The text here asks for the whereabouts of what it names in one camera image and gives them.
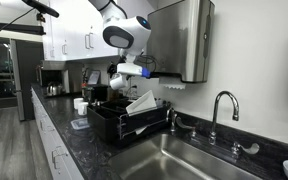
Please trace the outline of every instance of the stainless steel paper towel dispenser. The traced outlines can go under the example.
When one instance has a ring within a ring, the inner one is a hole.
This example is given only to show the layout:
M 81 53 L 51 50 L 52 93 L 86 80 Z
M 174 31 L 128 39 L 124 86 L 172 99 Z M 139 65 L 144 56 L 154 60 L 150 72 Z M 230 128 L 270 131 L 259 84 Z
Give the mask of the stainless steel paper towel dispenser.
M 214 4 L 184 0 L 148 16 L 152 33 L 147 54 L 157 59 L 152 76 L 178 76 L 182 82 L 206 82 Z

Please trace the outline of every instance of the cabinet handle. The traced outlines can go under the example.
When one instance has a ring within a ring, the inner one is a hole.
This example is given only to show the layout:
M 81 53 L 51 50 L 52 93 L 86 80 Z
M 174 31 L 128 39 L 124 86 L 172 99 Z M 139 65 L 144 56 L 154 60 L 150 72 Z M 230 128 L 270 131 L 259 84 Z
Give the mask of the cabinet handle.
M 92 46 L 92 38 L 91 38 L 91 36 L 93 36 L 94 34 L 92 33 L 92 32 L 90 32 L 89 33 L 89 35 L 88 35 L 88 39 L 89 39 L 89 42 L 90 42 L 90 48 L 94 48 L 93 46 Z
M 64 44 L 64 54 L 67 54 L 66 47 L 67 47 L 67 44 Z
M 63 156 L 63 155 L 68 156 L 67 152 L 61 153 L 60 152 L 60 148 L 61 148 L 61 146 L 57 146 L 55 148 L 55 150 L 52 151 L 52 163 L 54 164 L 54 169 L 60 169 L 60 168 L 57 167 L 56 157 Z
M 57 162 L 56 162 L 56 157 L 59 156 L 59 154 L 57 153 L 57 150 L 55 149 L 54 151 L 52 151 L 52 163 L 54 165 L 54 169 L 60 169 L 60 168 L 57 168 Z
M 55 128 L 52 126 L 47 126 L 47 131 L 55 131 Z
M 40 126 L 41 126 L 41 130 L 44 132 L 43 122 L 42 122 L 42 120 L 40 121 Z
M 87 42 L 88 42 L 89 39 L 90 39 L 89 36 L 90 36 L 89 34 L 85 34 L 85 39 L 84 39 L 84 41 L 85 41 L 85 48 L 86 48 L 86 49 L 91 49 L 90 46 L 88 46 L 88 44 L 87 44 Z

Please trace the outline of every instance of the wooden floor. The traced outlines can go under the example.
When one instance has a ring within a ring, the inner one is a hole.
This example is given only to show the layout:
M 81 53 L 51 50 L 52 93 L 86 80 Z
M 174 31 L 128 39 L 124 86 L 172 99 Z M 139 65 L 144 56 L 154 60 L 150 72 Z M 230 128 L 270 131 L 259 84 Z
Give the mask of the wooden floor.
M 36 122 L 20 122 L 17 108 L 0 109 L 0 179 L 52 179 Z

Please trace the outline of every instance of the cup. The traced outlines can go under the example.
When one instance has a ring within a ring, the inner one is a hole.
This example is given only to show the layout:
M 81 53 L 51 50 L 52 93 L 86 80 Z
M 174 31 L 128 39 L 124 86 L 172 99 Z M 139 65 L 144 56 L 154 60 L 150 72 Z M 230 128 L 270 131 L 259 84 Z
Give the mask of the cup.
M 78 109 L 78 104 L 84 102 L 83 98 L 75 98 L 74 99 L 74 109 Z
M 81 102 L 78 104 L 78 115 L 86 115 L 87 114 L 87 106 L 88 102 Z

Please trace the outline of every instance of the black dish rack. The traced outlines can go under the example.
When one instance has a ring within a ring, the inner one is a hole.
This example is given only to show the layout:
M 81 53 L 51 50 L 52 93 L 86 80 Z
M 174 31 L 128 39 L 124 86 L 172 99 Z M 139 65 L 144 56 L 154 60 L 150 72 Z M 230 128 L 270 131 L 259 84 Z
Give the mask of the black dish rack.
M 127 100 L 116 100 L 101 106 L 88 107 L 87 117 L 96 134 L 105 142 L 118 146 L 128 145 L 134 140 L 168 127 L 167 105 L 127 114 Z

